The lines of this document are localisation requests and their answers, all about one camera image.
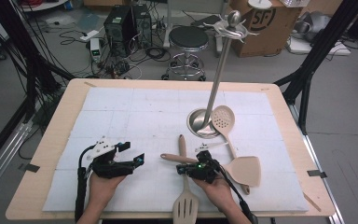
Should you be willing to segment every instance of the computer tower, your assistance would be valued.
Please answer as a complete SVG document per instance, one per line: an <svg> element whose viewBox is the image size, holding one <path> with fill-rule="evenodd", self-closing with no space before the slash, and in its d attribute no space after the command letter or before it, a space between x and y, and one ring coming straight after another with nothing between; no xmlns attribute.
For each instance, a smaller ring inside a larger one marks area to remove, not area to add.
<svg viewBox="0 0 358 224"><path fill-rule="evenodd" d="M132 6L133 18L135 20L136 32L138 35L138 44L142 48L148 48L153 45L152 41L152 18L147 6L139 4Z"/></svg>
<svg viewBox="0 0 358 224"><path fill-rule="evenodd" d="M131 7L113 6L103 23L106 37L114 55L130 55L130 41L136 36Z"/></svg>

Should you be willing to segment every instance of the chair base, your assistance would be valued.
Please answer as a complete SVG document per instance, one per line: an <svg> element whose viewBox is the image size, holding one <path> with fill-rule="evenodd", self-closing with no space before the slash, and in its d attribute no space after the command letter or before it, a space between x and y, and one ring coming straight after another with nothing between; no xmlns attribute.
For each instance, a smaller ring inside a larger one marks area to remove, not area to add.
<svg viewBox="0 0 358 224"><path fill-rule="evenodd" d="M182 76L187 80L188 77L200 76L199 81L205 81L205 71L203 70L203 61L194 54L188 51L176 54L170 60L167 73L161 77L163 80L168 80L170 74Z"/></svg>

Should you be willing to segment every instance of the black stool seat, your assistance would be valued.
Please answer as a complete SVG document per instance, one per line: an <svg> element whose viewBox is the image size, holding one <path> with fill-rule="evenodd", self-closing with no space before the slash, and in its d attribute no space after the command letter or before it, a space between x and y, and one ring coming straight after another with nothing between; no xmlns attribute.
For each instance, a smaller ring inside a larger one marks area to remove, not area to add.
<svg viewBox="0 0 358 224"><path fill-rule="evenodd" d="M200 28L181 26L170 31L170 42L183 49L202 50L208 45L208 36Z"/></svg>

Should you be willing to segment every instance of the round metal base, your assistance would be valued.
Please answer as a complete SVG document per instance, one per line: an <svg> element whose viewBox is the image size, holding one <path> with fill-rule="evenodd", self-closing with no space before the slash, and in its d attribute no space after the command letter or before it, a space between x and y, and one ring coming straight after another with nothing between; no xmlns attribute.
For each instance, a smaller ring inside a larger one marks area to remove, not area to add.
<svg viewBox="0 0 358 224"><path fill-rule="evenodd" d="M198 137L201 138L215 138L220 133L214 129L211 119L205 128L202 128L203 121L205 119L205 108L193 110L187 116L187 127L188 129Z"/></svg>

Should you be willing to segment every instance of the power strip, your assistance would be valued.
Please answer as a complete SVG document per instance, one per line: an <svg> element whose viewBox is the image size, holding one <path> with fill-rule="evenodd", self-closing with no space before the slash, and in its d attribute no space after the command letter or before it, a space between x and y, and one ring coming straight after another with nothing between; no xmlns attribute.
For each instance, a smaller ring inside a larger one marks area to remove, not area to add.
<svg viewBox="0 0 358 224"><path fill-rule="evenodd" d="M83 41L87 41L88 39L92 38L93 36L97 35L98 33L100 33L100 32L93 30L93 31L90 31L86 36L81 36L80 39Z"/></svg>

